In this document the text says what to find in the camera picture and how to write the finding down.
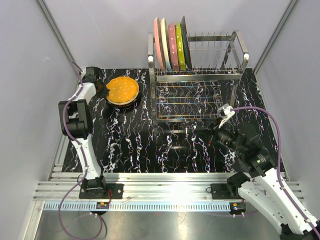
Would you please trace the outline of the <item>pink dotted scalloped plate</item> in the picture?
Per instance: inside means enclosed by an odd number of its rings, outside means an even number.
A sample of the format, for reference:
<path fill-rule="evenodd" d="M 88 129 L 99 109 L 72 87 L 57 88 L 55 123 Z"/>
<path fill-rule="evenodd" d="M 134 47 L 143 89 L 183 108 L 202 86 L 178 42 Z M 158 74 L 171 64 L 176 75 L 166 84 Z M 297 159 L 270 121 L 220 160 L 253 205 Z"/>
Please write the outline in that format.
<path fill-rule="evenodd" d="M 176 30 L 174 22 L 168 25 L 168 38 L 171 67 L 174 72 L 178 72 L 180 68 L 177 54 Z"/>

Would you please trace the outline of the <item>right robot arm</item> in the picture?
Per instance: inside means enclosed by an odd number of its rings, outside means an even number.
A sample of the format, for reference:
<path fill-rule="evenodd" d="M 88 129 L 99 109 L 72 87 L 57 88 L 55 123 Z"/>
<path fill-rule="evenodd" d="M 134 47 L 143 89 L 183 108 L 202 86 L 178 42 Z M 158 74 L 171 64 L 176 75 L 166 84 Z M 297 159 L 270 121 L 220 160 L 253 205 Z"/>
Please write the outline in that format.
<path fill-rule="evenodd" d="M 277 230 L 282 240 L 318 240 L 320 221 L 294 195 L 276 161 L 264 151 L 251 123 L 230 131 L 216 119 L 196 134 L 209 146 L 221 145 L 238 155 L 241 172 L 226 180 L 226 192 L 233 199 L 253 205 Z"/>

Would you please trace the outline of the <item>orange dotted scalloped plate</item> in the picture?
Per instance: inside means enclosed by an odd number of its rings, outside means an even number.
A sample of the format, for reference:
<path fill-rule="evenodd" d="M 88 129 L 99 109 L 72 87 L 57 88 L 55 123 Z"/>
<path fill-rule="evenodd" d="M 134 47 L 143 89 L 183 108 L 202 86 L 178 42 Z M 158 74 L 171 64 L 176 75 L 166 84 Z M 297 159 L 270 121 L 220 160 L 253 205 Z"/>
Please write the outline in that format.
<path fill-rule="evenodd" d="M 106 99 L 115 105 L 125 105 L 133 102 L 139 94 L 140 87 L 137 81 L 128 76 L 111 79 L 106 88 Z"/>

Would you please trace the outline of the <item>teal plate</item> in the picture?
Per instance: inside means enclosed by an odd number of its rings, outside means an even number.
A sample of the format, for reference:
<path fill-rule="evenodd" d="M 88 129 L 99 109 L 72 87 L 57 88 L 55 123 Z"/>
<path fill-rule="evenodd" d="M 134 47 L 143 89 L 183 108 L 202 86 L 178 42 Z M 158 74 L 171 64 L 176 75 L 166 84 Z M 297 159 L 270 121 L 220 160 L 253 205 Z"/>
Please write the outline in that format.
<path fill-rule="evenodd" d="M 186 64 L 186 67 L 188 70 L 192 70 L 192 59 L 191 59 L 190 46 L 189 46 L 189 41 L 188 41 L 188 33 L 187 33 L 185 16 L 182 17 L 180 25 L 181 25 L 181 32 L 182 32 L 185 64 Z"/>

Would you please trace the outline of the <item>cream and blue plate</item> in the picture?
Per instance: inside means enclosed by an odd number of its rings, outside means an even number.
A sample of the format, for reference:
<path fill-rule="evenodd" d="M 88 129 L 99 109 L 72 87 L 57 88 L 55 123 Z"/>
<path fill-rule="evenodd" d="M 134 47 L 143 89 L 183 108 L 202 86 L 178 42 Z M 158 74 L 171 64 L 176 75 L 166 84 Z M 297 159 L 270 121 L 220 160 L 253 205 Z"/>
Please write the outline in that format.
<path fill-rule="evenodd" d="M 170 48 L 169 48 L 169 35 L 168 35 L 168 26 L 165 18 L 162 18 L 160 21 L 160 29 L 161 29 L 161 39 L 162 39 L 162 47 L 163 47 L 163 55 L 165 60 L 166 70 L 171 72 L 171 58 L 170 58 Z"/>

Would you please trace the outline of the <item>cream and pink plate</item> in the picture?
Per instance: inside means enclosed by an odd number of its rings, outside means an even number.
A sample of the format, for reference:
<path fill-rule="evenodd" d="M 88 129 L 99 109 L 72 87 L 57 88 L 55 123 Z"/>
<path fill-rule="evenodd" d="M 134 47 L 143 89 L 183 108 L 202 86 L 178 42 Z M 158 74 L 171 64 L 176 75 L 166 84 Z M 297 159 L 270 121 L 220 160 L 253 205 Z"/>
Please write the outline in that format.
<path fill-rule="evenodd" d="M 156 17 L 153 21 L 153 33 L 154 33 L 154 42 L 156 47 L 156 54 L 157 54 L 159 68 L 164 72 L 166 68 L 165 68 L 165 62 L 164 62 L 164 55 L 162 52 L 161 26 L 160 26 L 160 20 L 158 17 Z"/>

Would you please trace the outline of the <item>green dotted scalloped plate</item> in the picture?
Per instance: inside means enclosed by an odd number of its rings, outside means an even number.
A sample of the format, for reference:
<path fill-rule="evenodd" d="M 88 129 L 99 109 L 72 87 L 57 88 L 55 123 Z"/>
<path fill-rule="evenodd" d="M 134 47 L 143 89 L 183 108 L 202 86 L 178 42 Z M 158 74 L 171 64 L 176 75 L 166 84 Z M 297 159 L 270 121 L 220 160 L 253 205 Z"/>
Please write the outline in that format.
<path fill-rule="evenodd" d="M 180 22 L 177 22 L 175 24 L 175 39 L 176 39 L 176 51 L 177 51 L 177 57 L 178 57 L 179 70 L 181 72 L 184 72 L 186 71 L 186 61 L 185 61 L 184 45 L 183 45 L 183 39 L 182 39 L 182 27 Z"/>

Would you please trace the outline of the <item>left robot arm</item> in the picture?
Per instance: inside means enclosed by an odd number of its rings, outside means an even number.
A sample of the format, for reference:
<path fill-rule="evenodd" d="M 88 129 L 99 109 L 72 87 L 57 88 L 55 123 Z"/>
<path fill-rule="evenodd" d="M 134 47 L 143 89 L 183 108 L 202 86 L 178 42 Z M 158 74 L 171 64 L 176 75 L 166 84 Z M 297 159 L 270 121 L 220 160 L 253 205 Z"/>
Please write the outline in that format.
<path fill-rule="evenodd" d="M 79 77 L 75 93 L 68 100 L 58 103 L 61 131 L 76 149 L 82 168 L 83 177 L 77 183 L 80 199 L 110 199 L 113 194 L 93 148 L 93 120 L 89 110 L 91 99 L 105 89 L 102 70 L 89 66 L 84 76 Z"/>

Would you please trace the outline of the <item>tan yellow plate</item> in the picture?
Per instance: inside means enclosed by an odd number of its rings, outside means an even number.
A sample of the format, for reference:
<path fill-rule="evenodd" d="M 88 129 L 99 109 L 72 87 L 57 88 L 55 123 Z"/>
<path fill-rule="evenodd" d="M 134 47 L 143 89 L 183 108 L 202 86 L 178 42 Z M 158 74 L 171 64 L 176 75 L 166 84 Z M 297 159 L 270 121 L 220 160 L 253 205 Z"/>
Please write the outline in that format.
<path fill-rule="evenodd" d="M 124 107 L 133 104 L 141 92 L 119 91 L 117 94 L 109 94 L 106 100 L 109 104 L 116 107 Z"/>

